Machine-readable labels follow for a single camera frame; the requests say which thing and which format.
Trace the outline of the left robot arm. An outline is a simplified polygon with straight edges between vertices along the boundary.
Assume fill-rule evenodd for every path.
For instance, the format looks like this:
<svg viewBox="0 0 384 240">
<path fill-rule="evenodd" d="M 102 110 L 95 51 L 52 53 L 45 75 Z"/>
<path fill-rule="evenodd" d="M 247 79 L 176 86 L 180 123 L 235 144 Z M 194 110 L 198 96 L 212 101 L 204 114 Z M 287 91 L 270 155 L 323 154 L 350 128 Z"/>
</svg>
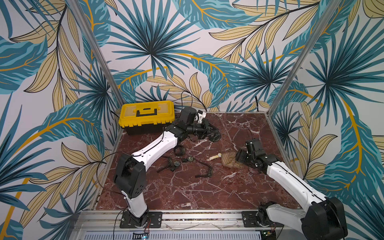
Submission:
<svg viewBox="0 0 384 240">
<path fill-rule="evenodd" d="M 207 138 L 211 142 L 220 140 L 219 129 L 209 123 L 206 115 L 203 111 L 185 107 L 180 116 L 152 143 L 131 155 L 122 154 L 119 158 L 114 183 L 123 194 L 130 216 L 137 225 L 144 225 L 149 215 L 143 194 L 149 167 L 189 135 L 196 136 L 199 140 Z"/>
</svg>

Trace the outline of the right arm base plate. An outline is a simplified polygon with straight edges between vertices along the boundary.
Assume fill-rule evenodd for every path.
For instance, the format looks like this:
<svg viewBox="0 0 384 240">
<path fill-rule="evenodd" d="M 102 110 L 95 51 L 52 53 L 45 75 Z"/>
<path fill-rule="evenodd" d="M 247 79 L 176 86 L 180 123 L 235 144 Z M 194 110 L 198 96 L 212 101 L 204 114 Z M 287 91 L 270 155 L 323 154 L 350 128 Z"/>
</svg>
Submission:
<svg viewBox="0 0 384 240">
<path fill-rule="evenodd" d="M 263 211 L 260 213 L 259 211 L 243 211 L 241 215 L 245 228 L 274 228 L 283 226 L 280 223 L 272 222 Z"/>
</svg>

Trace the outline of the small olive watch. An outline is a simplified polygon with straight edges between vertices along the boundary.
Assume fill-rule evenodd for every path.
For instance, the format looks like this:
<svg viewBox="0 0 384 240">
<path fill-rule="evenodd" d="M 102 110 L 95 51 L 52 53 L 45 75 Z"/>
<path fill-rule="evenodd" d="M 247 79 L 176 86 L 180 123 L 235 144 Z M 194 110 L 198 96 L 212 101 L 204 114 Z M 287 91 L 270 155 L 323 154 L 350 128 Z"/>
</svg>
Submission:
<svg viewBox="0 0 384 240">
<path fill-rule="evenodd" d="M 182 163 L 191 163 L 191 162 L 194 162 L 194 161 L 195 161 L 194 157 L 182 158 Z"/>
</svg>

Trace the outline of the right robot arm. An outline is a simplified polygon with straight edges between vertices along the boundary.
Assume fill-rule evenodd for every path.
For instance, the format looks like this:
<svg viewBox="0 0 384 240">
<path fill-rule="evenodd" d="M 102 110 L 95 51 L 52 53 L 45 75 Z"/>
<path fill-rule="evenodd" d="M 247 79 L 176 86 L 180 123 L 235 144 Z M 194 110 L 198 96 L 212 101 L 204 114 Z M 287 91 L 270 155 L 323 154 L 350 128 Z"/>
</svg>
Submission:
<svg viewBox="0 0 384 240">
<path fill-rule="evenodd" d="M 255 216 L 242 213 L 244 225 L 267 228 L 282 224 L 308 240 L 343 240 L 347 237 L 343 203 L 315 190 L 276 155 L 268 155 L 259 139 L 246 141 L 246 149 L 236 153 L 236 161 L 275 180 L 300 205 L 300 209 L 290 209 L 274 201 L 261 204 Z"/>
</svg>

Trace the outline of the black coiled watch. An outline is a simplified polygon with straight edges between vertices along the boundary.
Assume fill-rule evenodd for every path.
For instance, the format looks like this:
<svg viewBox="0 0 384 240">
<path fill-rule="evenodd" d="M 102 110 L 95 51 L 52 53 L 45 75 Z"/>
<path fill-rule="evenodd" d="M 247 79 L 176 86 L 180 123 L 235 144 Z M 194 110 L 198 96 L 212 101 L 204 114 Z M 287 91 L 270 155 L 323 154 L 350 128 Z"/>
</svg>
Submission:
<svg viewBox="0 0 384 240">
<path fill-rule="evenodd" d="M 186 149 L 184 146 L 182 145 L 177 145 L 176 147 L 174 147 L 174 154 L 175 156 L 177 157 L 182 157 L 184 156 L 186 153 Z"/>
</svg>

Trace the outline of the beige striped cloth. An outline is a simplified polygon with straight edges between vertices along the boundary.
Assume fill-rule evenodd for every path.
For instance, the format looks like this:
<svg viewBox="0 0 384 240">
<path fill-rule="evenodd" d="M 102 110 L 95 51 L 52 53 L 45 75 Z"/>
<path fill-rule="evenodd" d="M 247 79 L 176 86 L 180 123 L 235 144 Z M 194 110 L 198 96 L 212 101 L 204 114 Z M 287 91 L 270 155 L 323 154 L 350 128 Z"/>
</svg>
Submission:
<svg viewBox="0 0 384 240">
<path fill-rule="evenodd" d="M 223 167 L 230 169 L 242 169 L 245 165 L 236 160 L 237 152 L 226 152 L 221 156 Z"/>
</svg>

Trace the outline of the aluminium front rail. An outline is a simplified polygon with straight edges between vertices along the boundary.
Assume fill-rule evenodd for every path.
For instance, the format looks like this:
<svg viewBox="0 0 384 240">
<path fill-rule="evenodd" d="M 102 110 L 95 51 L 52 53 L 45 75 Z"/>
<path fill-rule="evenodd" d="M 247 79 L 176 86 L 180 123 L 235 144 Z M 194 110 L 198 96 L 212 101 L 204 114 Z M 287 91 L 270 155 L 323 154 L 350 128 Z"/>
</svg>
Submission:
<svg viewBox="0 0 384 240">
<path fill-rule="evenodd" d="M 71 240 L 304 240 L 281 224 L 245 227 L 242 210 L 155 210 L 148 229 L 128 228 L 120 211 L 84 211 Z"/>
</svg>

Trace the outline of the black looped watch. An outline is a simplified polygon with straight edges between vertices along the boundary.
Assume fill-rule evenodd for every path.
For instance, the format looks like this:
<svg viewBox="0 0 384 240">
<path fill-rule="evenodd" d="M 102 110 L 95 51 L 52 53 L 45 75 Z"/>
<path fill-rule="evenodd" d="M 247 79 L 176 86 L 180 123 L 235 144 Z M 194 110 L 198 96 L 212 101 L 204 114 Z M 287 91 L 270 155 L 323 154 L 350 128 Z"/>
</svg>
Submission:
<svg viewBox="0 0 384 240">
<path fill-rule="evenodd" d="M 221 139 L 221 134 L 219 131 L 211 132 L 208 135 L 208 139 L 213 143 L 218 142 Z"/>
</svg>

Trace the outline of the yellow black toolbox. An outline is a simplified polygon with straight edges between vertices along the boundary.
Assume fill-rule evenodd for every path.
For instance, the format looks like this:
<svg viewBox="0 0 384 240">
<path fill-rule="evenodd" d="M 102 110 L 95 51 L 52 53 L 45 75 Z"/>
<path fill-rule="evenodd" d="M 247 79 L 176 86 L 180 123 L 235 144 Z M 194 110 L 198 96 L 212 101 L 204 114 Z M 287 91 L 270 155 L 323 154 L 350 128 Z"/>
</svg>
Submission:
<svg viewBox="0 0 384 240">
<path fill-rule="evenodd" d="M 171 101 L 125 104 L 121 109 L 119 126 L 128 135 L 159 133 L 175 120 Z"/>
</svg>

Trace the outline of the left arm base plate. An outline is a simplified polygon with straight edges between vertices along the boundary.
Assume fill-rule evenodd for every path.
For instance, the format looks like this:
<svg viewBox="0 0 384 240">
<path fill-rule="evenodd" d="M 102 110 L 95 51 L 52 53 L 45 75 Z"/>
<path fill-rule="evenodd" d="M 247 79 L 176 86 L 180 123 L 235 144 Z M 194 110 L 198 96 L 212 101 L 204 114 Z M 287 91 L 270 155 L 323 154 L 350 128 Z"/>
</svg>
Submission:
<svg viewBox="0 0 384 240">
<path fill-rule="evenodd" d="M 134 229 L 149 227 L 150 229 L 161 228 L 163 219 L 162 212 L 145 212 L 141 217 L 135 217 L 129 211 L 123 213 L 120 228 L 121 229 Z"/>
</svg>

